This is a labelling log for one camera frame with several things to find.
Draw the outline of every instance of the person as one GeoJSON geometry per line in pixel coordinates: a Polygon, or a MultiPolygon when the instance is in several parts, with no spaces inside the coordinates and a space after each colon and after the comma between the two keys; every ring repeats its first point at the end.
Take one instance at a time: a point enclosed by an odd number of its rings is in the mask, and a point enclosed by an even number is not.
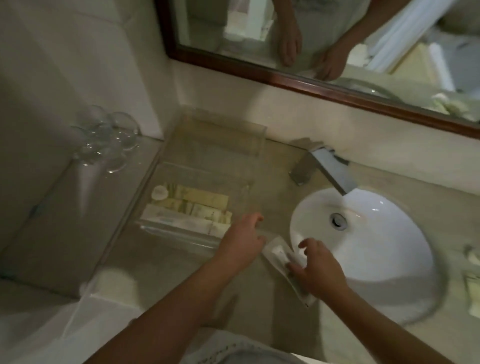
{"type": "Polygon", "coordinates": [[[315,78],[341,76],[350,51],[401,11],[410,0],[273,0],[281,62],[315,78]]]}
{"type": "MultiPolygon", "coordinates": [[[[260,254],[265,237],[255,227],[263,217],[245,215],[232,224],[215,256],[98,350],[86,364],[302,363],[295,356],[245,337],[214,330],[203,346],[189,347],[228,283],[260,254]]],[[[431,347],[380,314],[347,285],[340,264],[319,241],[300,244],[305,269],[289,269],[304,289],[324,301],[370,353],[386,364],[452,364],[431,347]]]]}

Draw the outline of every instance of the forearm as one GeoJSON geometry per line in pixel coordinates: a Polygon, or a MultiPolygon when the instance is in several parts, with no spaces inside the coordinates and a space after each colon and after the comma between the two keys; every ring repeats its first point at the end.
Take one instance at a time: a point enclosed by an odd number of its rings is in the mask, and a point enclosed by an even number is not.
{"type": "Polygon", "coordinates": [[[280,26],[295,22],[292,0],[272,0],[280,26]]]}
{"type": "Polygon", "coordinates": [[[177,363],[234,275],[210,260],[86,363],[177,363]]]}
{"type": "Polygon", "coordinates": [[[372,1],[365,16],[351,27],[339,42],[353,48],[393,18],[409,2],[410,0],[372,1]]]}
{"type": "Polygon", "coordinates": [[[332,295],[325,303],[383,364],[453,364],[350,289],[332,295]]]}

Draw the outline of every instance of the chrome faucet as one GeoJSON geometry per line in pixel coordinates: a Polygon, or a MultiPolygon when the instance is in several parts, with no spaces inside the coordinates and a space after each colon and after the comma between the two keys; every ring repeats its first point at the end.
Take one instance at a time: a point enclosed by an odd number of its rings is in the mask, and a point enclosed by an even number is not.
{"type": "Polygon", "coordinates": [[[342,196],[357,188],[357,184],[347,169],[348,161],[335,155],[335,150],[321,144],[309,150],[300,159],[289,175],[293,181],[302,186],[319,169],[342,196]]]}

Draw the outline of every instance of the person's left arm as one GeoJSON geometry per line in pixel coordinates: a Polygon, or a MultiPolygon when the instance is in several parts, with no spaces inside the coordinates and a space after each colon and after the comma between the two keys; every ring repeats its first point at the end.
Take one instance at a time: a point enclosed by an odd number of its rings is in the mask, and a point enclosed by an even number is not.
{"type": "Polygon", "coordinates": [[[393,18],[410,0],[372,0],[365,16],[351,27],[334,45],[319,55],[316,78],[332,81],[345,69],[350,51],[383,24],[393,18]]]}
{"type": "Polygon", "coordinates": [[[225,234],[215,256],[99,349],[85,364],[176,364],[208,319],[226,285],[254,261],[265,237],[255,225],[259,213],[245,215],[225,234]]]}

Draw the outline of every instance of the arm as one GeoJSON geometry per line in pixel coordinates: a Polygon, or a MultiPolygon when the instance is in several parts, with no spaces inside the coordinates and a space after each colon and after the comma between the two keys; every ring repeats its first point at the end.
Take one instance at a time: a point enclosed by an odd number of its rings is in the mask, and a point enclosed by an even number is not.
{"type": "Polygon", "coordinates": [[[262,251],[260,214],[245,215],[222,239],[215,256],[98,350],[86,364],[178,363],[225,286],[262,251]]]}
{"type": "Polygon", "coordinates": [[[323,243],[307,239],[299,247],[307,248],[307,267],[290,265],[289,269],[304,289],[323,300],[381,363],[453,364],[353,292],[340,264],[323,243]]]}
{"type": "Polygon", "coordinates": [[[326,52],[321,53],[316,66],[316,78],[332,81],[342,75],[350,51],[382,25],[393,18],[410,0],[372,0],[365,16],[351,27],[326,52]]]}
{"type": "Polygon", "coordinates": [[[272,0],[280,29],[278,53],[285,66],[295,63],[301,53],[302,35],[299,29],[292,0],[272,0]]]}

